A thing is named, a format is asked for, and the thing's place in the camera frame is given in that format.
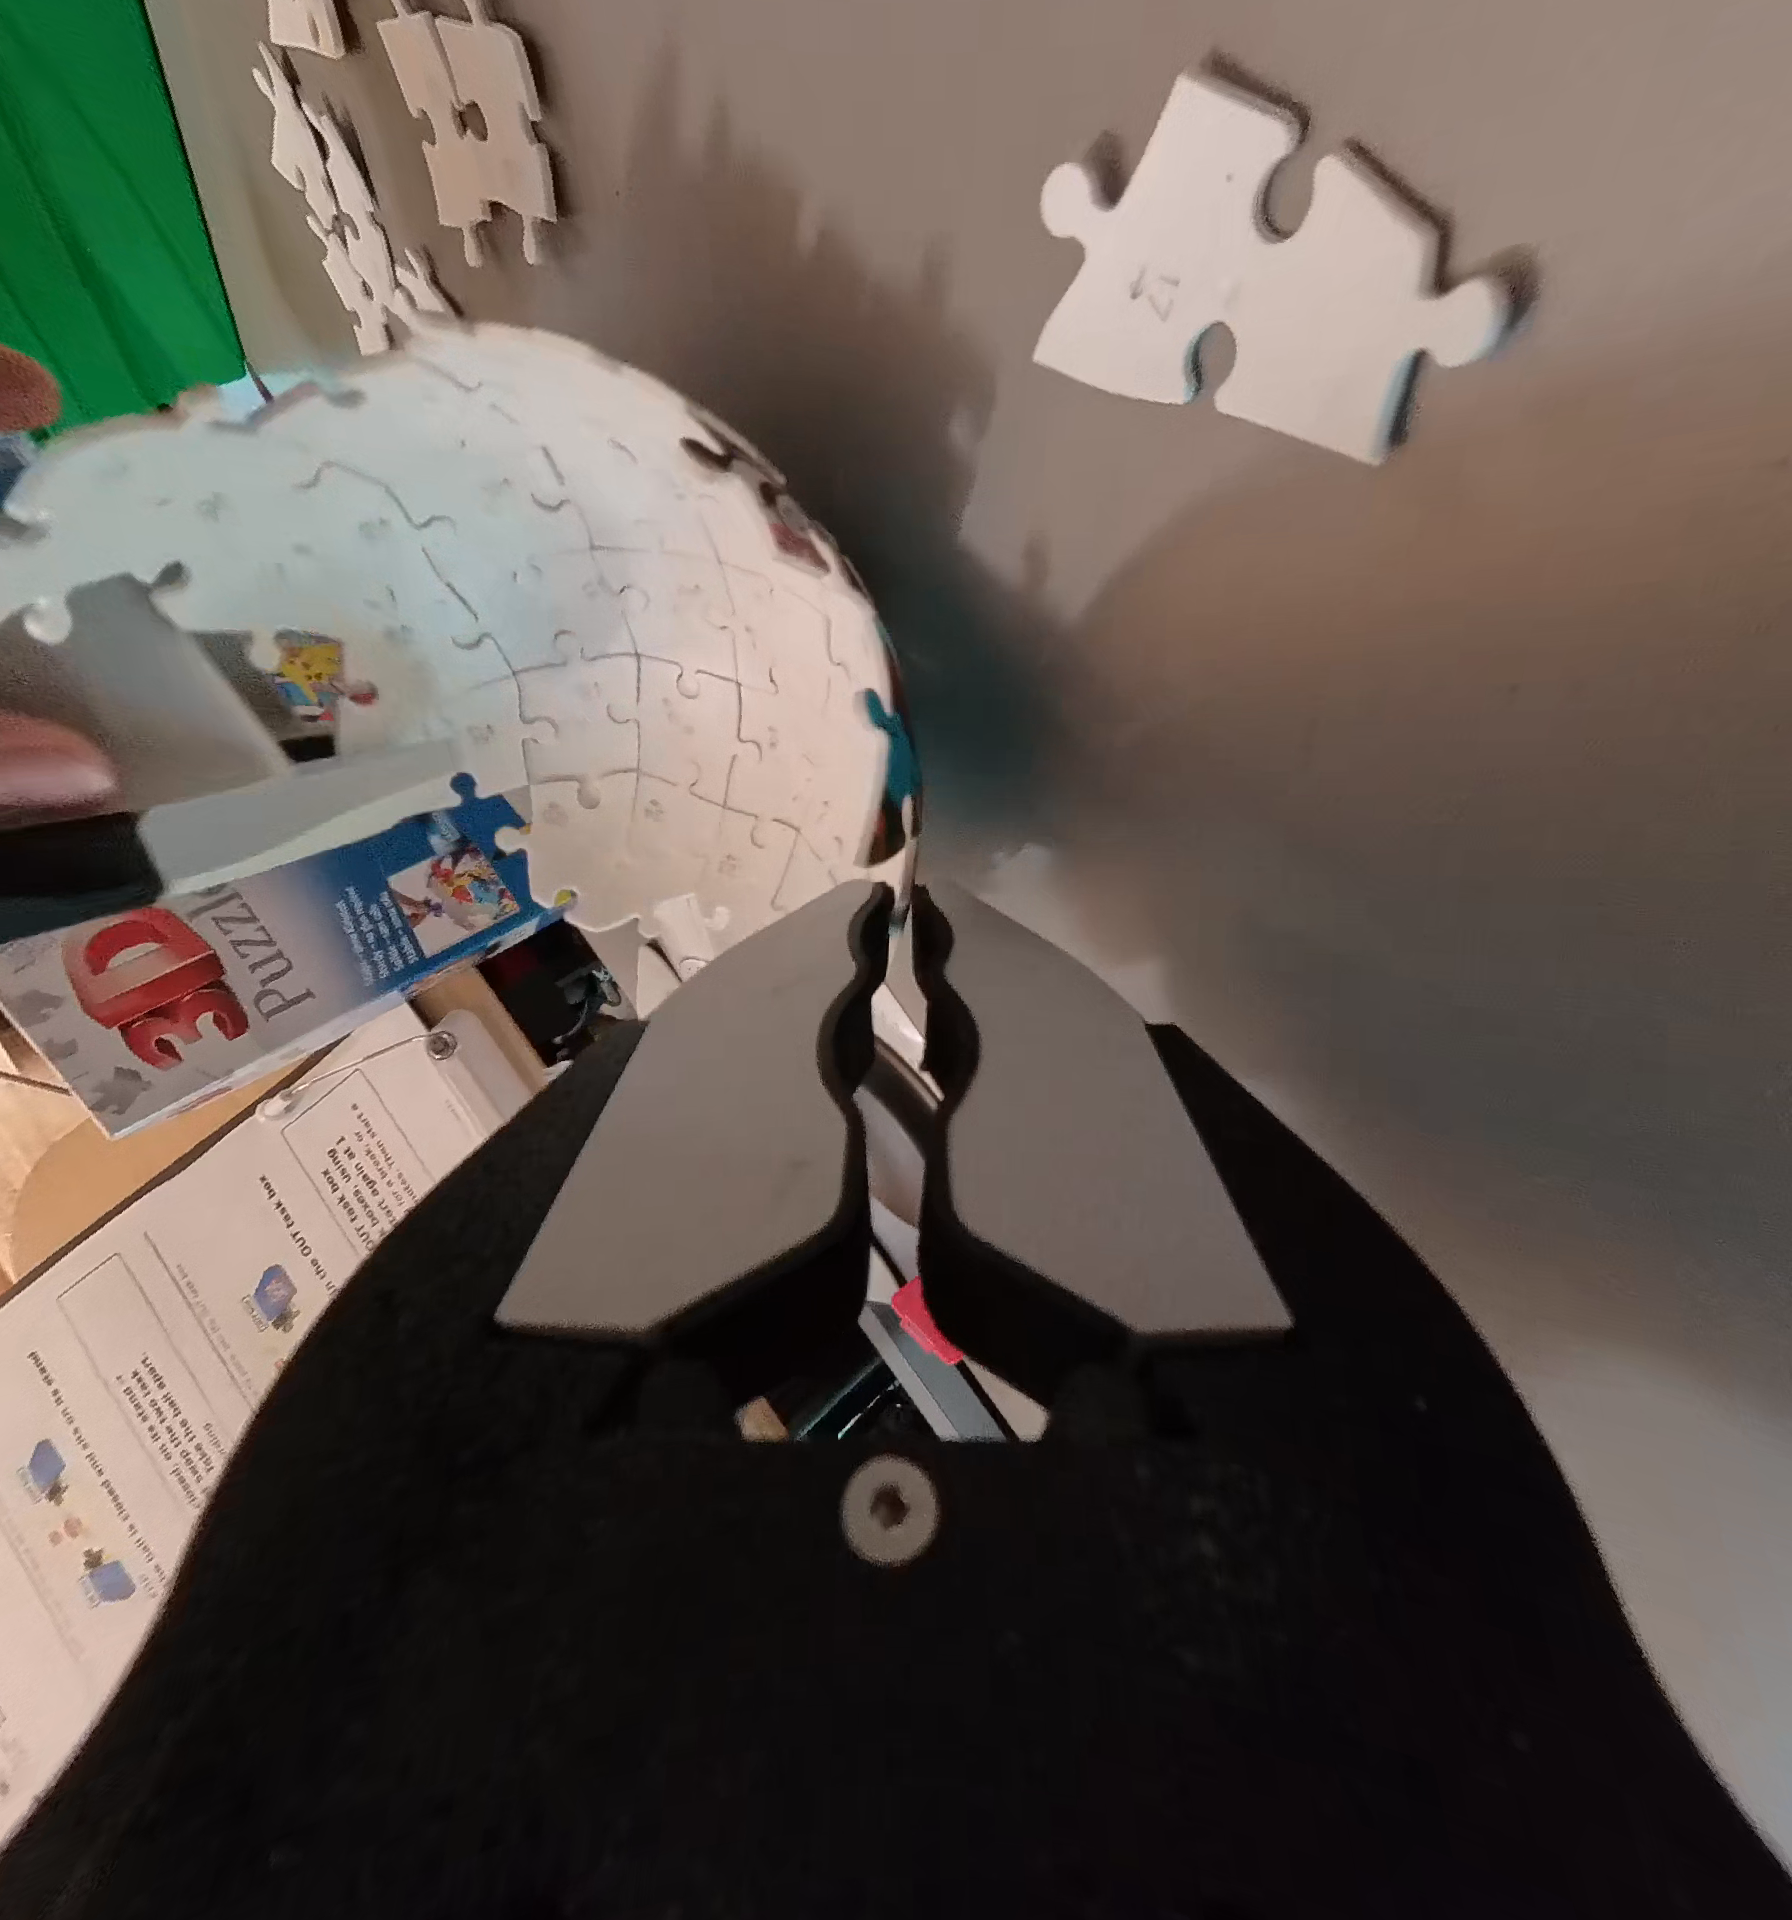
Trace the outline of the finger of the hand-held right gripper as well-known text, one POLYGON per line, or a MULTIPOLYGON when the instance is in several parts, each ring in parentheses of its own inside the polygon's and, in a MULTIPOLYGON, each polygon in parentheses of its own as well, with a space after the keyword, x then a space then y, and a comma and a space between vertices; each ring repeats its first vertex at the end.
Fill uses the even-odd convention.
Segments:
POLYGON ((192 633, 149 588, 112 577, 68 596, 68 669, 129 809, 229 793, 289 771, 285 699, 248 633, 192 633))
POLYGON ((0 946, 347 847, 452 805, 456 777, 451 740, 418 740, 143 813, 0 828, 0 946))

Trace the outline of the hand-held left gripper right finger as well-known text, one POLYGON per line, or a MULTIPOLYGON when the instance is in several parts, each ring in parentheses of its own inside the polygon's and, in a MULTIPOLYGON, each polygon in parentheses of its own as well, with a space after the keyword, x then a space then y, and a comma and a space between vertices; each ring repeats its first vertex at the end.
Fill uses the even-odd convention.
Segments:
POLYGON ((1137 1007, 958 883, 917 890, 910 947, 932 1041, 975 1029, 972 1066, 938 1070, 953 1222, 1126 1335, 1290 1332, 1137 1007))

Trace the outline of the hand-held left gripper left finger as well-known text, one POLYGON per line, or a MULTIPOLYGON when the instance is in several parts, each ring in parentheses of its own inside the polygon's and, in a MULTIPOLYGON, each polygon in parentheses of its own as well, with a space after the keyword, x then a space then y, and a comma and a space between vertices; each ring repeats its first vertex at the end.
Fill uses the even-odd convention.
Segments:
POLYGON ((509 1332, 791 1340, 848 1328, 869 1256, 860 1087, 893 888, 844 882, 644 1022, 498 1307, 509 1332))

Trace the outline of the partly built puzzle ball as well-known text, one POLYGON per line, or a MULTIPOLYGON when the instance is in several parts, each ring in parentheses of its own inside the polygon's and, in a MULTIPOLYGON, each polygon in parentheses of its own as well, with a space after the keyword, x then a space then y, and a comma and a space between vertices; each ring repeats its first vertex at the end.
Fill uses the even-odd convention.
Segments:
POLYGON ((252 638, 292 766, 451 740, 586 930, 692 900, 718 954, 844 882, 909 906, 858 571, 738 431, 582 343, 433 321, 247 417, 201 390, 45 444, 0 506, 3 708, 97 742, 68 596, 119 576, 252 638))

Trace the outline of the white puzzle piece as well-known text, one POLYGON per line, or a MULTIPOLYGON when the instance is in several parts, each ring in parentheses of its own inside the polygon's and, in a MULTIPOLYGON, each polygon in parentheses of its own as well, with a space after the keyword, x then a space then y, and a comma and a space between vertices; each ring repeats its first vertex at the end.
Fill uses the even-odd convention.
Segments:
POLYGON ((1301 219, 1275 226, 1269 187, 1307 130, 1290 96, 1212 55, 1173 81, 1122 186, 1094 159, 1058 164, 1038 214, 1082 260, 1035 362, 1385 462, 1424 362, 1468 368, 1525 323, 1534 260, 1453 278, 1447 220, 1356 143, 1316 159, 1301 219))

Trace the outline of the blue puzzle box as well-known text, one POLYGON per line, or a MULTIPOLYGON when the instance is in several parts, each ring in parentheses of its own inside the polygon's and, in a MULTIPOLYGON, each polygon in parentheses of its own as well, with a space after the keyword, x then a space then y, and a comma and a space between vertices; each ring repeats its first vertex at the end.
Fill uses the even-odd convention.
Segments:
POLYGON ((0 946, 0 1012, 121 1140, 323 1051, 554 920, 526 816, 456 803, 209 890, 0 946))

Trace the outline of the pile of white puzzle pieces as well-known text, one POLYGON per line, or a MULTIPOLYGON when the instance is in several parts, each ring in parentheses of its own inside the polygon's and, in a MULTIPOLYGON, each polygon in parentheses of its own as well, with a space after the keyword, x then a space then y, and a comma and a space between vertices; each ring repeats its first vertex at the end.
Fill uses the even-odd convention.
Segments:
MULTIPOLYGON (((254 85, 271 112, 271 167, 304 204, 358 353, 384 353, 456 310, 430 255, 392 240, 347 123, 333 103, 307 96, 289 65, 293 53, 326 64, 347 55, 341 3, 268 1, 265 22, 254 85)), ((458 237, 467 268, 482 265, 501 213, 521 225, 524 261, 543 263, 560 208, 522 34, 482 1, 452 16, 394 1, 377 33, 418 123, 435 219, 458 237)))

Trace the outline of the task instruction sheet on board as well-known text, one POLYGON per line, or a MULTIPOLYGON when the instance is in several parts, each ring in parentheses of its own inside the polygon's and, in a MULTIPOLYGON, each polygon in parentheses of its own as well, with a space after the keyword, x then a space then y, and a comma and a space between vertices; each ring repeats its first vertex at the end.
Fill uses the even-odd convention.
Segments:
POLYGON ((60 1083, 0 1079, 0 1304, 57 1270, 83 1322, 134 1287, 232 1349, 311 1319, 489 1136, 478 1034, 392 1007, 343 1043, 113 1140, 60 1083))

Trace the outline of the laminated instruction sheet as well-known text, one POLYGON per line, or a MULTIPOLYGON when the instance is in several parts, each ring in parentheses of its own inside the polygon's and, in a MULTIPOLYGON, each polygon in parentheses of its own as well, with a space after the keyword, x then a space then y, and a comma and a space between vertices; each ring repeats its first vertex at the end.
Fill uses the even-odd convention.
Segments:
POLYGON ((399 1007, 0 1304, 0 1846, 139 1655, 285 1363, 529 1093, 475 1013, 399 1007))

